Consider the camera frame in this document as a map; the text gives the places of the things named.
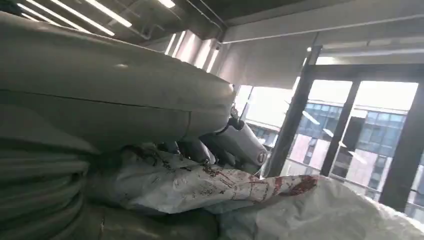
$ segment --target wall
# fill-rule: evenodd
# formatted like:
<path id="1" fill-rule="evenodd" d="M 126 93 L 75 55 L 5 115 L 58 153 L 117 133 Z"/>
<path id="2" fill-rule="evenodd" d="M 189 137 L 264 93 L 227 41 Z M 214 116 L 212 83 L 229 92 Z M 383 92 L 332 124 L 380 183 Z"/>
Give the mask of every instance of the wall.
<path id="1" fill-rule="evenodd" d="M 213 72 L 235 85 L 291 89 L 315 36 L 315 45 L 424 36 L 422 26 L 422 0 L 352 0 L 232 26 L 218 57 L 220 67 Z M 405 59 L 396 58 L 387 63 Z M 412 58 L 417 62 L 422 55 Z M 362 60 L 372 63 L 375 58 L 339 62 Z"/>
<path id="2" fill-rule="evenodd" d="M 353 157 L 350 162 L 349 170 L 347 171 L 346 179 L 368 186 L 378 154 L 360 149 L 356 149 L 355 153 L 361 156 L 365 163 Z"/>
<path id="3" fill-rule="evenodd" d="M 224 43 L 424 17 L 422 0 L 354 0 L 231 27 Z"/>
<path id="4" fill-rule="evenodd" d="M 316 141 L 315 148 L 313 149 L 312 158 L 309 165 L 311 167 L 321 169 L 326 158 L 327 150 L 329 149 L 330 142 L 322 139 Z"/>
<path id="5" fill-rule="evenodd" d="M 232 43 L 218 75 L 235 85 L 291 89 L 313 39 L 309 33 Z"/>
<path id="6" fill-rule="evenodd" d="M 310 136 L 298 134 L 296 141 L 294 142 L 293 150 L 291 151 L 291 154 L 288 158 L 296 162 L 303 163 L 310 140 Z"/>

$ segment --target ceiling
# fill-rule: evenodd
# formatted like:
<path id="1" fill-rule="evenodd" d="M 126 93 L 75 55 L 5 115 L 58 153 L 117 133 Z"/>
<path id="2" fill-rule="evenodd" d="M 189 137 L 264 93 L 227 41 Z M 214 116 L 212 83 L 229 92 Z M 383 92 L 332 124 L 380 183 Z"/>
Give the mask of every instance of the ceiling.
<path id="1" fill-rule="evenodd" d="M 0 0 L 0 2 L 7 1 L 23 4 L 62 26 L 72 27 L 32 4 L 31 1 L 35 1 L 91 33 L 110 37 L 55 3 L 59 1 L 112 31 L 113 38 L 139 44 L 185 29 L 190 29 L 201 38 L 211 37 L 210 35 L 216 37 L 223 35 L 230 19 L 307 0 L 173 0 L 175 6 L 171 8 L 167 8 L 159 0 L 97 0 L 129 21 L 131 27 L 124 26 L 94 7 L 89 3 L 91 0 Z M 43 21 L 25 9 L 23 13 Z"/>

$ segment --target glass facade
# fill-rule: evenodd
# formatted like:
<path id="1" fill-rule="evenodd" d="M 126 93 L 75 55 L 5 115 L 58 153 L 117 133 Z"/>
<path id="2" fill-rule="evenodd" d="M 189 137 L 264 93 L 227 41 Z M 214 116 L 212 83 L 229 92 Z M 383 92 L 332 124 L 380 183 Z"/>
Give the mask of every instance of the glass facade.
<path id="1" fill-rule="evenodd" d="M 326 134 L 323 129 L 327 129 L 332 133 L 334 130 L 336 130 L 336 125 L 339 120 L 340 113 L 342 112 L 342 107 L 308 103 L 306 105 L 305 112 L 307 112 L 320 124 L 315 124 L 305 115 L 303 115 L 297 132 L 299 134 L 310 136 L 316 139 L 323 139 L 324 137 L 328 136 L 328 134 Z"/>
<path id="2" fill-rule="evenodd" d="M 393 157 L 406 115 L 368 111 L 356 148 Z"/>

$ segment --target fluorescent light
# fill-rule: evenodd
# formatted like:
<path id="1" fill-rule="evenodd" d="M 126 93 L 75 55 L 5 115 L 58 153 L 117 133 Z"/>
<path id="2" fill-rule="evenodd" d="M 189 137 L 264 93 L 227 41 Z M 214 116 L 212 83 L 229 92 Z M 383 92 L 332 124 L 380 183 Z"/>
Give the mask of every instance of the fluorescent light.
<path id="1" fill-rule="evenodd" d="M 176 33 L 172 34 L 171 40 L 169 41 L 168 47 L 166 48 L 166 51 L 165 51 L 165 55 L 168 55 L 170 53 L 172 44 L 174 43 L 174 40 L 175 40 L 175 37 L 176 36 L 177 36 Z"/>
<path id="2" fill-rule="evenodd" d="M 327 128 L 324 128 L 323 131 L 330 137 L 334 137 L 334 133 L 332 133 L 330 130 L 328 130 Z"/>
<path id="3" fill-rule="evenodd" d="M 175 58 L 175 56 L 178 53 L 178 50 L 180 49 L 181 43 L 183 42 L 184 35 L 186 35 L 186 31 L 182 31 L 181 36 L 179 36 L 178 42 L 176 43 L 175 50 L 173 51 L 172 57 Z"/>
<path id="4" fill-rule="evenodd" d="M 28 15 L 28 14 L 26 14 L 26 13 L 22 13 L 22 16 L 24 16 L 25 18 L 30 19 L 30 20 L 32 20 L 32 21 L 39 22 L 39 20 L 37 20 L 37 19 L 33 18 L 32 16 L 30 16 L 30 15 Z"/>
<path id="5" fill-rule="evenodd" d="M 85 1 L 87 1 L 89 4 L 93 5 L 95 8 L 99 9 L 103 13 L 109 15 L 109 17 L 115 19 L 120 24 L 124 25 L 125 27 L 129 28 L 129 27 L 132 26 L 131 22 L 125 20 L 123 17 L 121 17 L 118 14 L 114 13 L 112 10 L 110 10 L 107 7 L 105 7 L 100 2 L 98 2 L 96 0 L 85 0 Z"/>
<path id="6" fill-rule="evenodd" d="M 210 59 L 209 65 L 207 66 L 206 72 L 210 73 L 212 70 L 212 67 L 214 66 L 215 60 L 217 59 L 218 53 L 220 51 L 218 49 L 215 49 L 212 53 L 212 58 Z"/>
<path id="7" fill-rule="evenodd" d="M 188 62 L 190 60 L 191 53 L 193 51 L 193 42 L 195 41 L 196 35 L 192 34 L 187 41 L 187 44 L 184 47 L 182 52 L 181 61 Z"/>
<path id="8" fill-rule="evenodd" d="M 53 24 L 53 25 L 56 25 L 56 26 L 62 26 L 62 25 L 60 25 L 59 23 L 54 22 L 54 21 L 52 21 L 51 19 L 49 19 L 49 18 L 47 18 L 47 17 L 45 17 L 45 16 L 43 16 L 43 15 L 39 14 L 38 12 L 36 12 L 36 11 L 32 10 L 31 8 L 29 8 L 29 7 L 26 7 L 26 6 L 22 5 L 21 3 L 18 3 L 17 5 L 18 5 L 21 9 L 26 10 L 26 11 L 28 11 L 28 12 L 30 12 L 30 13 L 32 13 L 32 14 L 34 14 L 35 16 L 37 16 L 37 17 L 39 17 L 39 18 L 43 19 L 44 21 L 46 21 L 46 22 L 48 22 L 48 23 L 50 23 L 50 24 Z"/>
<path id="9" fill-rule="evenodd" d="M 175 3 L 171 0 L 158 0 L 158 1 L 169 9 L 175 6 Z"/>
<path id="10" fill-rule="evenodd" d="M 209 52 L 211 51 L 211 39 L 208 39 L 204 42 L 204 45 L 197 56 L 195 66 L 199 69 L 202 69 L 205 65 L 206 59 L 208 58 Z"/>
<path id="11" fill-rule="evenodd" d="M 313 118 L 309 113 L 307 113 L 306 111 L 303 111 L 302 112 L 302 114 L 307 118 L 307 119 L 309 119 L 313 124 L 315 124 L 315 125 L 320 125 L 320 123 L 315 119 L 315 118 Z"/>
<path id="12" fill-rule="evenodd" d="M 76 29 L 80 30 L 81 32 L 85 32 L 85 33 L 88 33 L 88 34 L 90 33 L 90 32 L 89 32 L 89 31 L 87 31 L 86 29 L 84 29 L 84 28 L 82 28 L 82 27 L 78 26 L 77 24 L 75 24 L 75 23 L 73 23 L 73 22 L 69 21 L 68 19 L 66 19 L 66 18 L 64 18 L 63 16 L 61 16 L 61 15 L 57 14 L 56 12 L 54 12 L 54 11 L 52 11 L 52 10 L 48 9 L 47 7 L 44 7 L 43 5 L 41 5 L 41 4 L 39 4 L 39 3 L 37 3 L 37 2 L 35 2 L 35 1 L 33 1 L 33 0 L 26 0 L 26 1 L 27 1 L 27 2 L 29 2 L 29 3 L 30 3 L 30 4 L 32 4 L 32 5 L 35 5 L 36 7 L 40 8 L 40 9 L 41 9 L 41 10 L 43 10 L 43 11 L 45 11 L 46 13 L 48 13 L 48 14 L 50 14 L 50 15 L 52 15 L 52 16 L 54 16 L 54 17 L 56 17 L 56 18 L 60 19 L 60 20 L 62 20 L 63 22 L 67 23 L 68 25 L 70 25 L 70 26 L 72 26 L 72 27 L 74 27 L 74 28 L 76 28 Z"/>
<path id="13" fill-rule="evenodd" d="M 305 64 L 306 64 L 306 60 L 308 60 L 308 58 L 307 58 L 307 57 L 305 57 L 305 59 L 303 60 L 302 67 L 303 67 L 303 66 L 305 66 Z"/>
<path id="14" fill-rule="evenodd" d="M 88 17 L 86 17 L 86 16 L 82 15 L 81 13 L 77 12 L 76 10 L 74 10 L 74 9 L 72 9 L 72 8 L 70 8 L 70 7 L 68 7 L 67 5 L 65 5 L 65 4 L 63 4 L 63 3 L 61 3 L 60 1 L 58 1 L 58 0 L 51 0 L 51 1 L 52 1 L 53 3 L 55 3 L 55 4 L 59 5 L 59 6 L 61 6 L 62 8 L 66 9 L 68 12 L 70 12 L 70 13 L 72 13 L 73 15 L 77 16 L 78 18 L 80 18 L 80 19 L 82 19 L 82 20 L 86 21 L 87 23 L 89 23 L 89 24 L 93 25 L 94 27 L 96 27 L 96 28 L 100 29 L 101 31 L 103 31 L 103 32 L 105 32 L 105 33 L 107 33 L 107 34 L 109 34 L 110 36 L 114 36 L 114 35 L 115 35 L 115 33 L 111 32 L 111 31 L 110 31 L 110 30 L 108 30 L 107 28 L 105 28 L 105 27 L 103 27 L 102 25 L 98 24 L 97 22 L 95 22 L 95 21 L 91 20 L 90 18 L 88 18 Z"/>

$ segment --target plastic sheet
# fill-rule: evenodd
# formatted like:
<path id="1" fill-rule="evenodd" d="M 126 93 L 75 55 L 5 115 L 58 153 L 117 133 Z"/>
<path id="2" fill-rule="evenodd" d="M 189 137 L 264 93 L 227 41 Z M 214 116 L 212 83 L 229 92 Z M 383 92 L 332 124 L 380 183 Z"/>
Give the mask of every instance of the plastic sheet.
<path id="1" fill-rule="evenodd" d="M 139 147 L 91 175 L 89 193 L 126 209 L 217 215 L 220 240 L 422 240 L 423 226 L 319 176 L 258 179 Z"/>
<path id="2" fill-rule="evenodd" d="M 423 225 L 320 177 L 302 195 L 220 214 L 220 240 L 422 240 Z"/>
<path id="3" fill-rule="evenodd" d="M 207 206 L 220 213 L 232 205 L 240 208 L 276 195 L 300 194 L 316 182 L 310 176 L 260 180 L 237 169 L 199 164 L 145 146 L 127 148 L 101 162 L 103 166 L 88 177 L 88 197 L 145 214 L 181 213 Z"/>

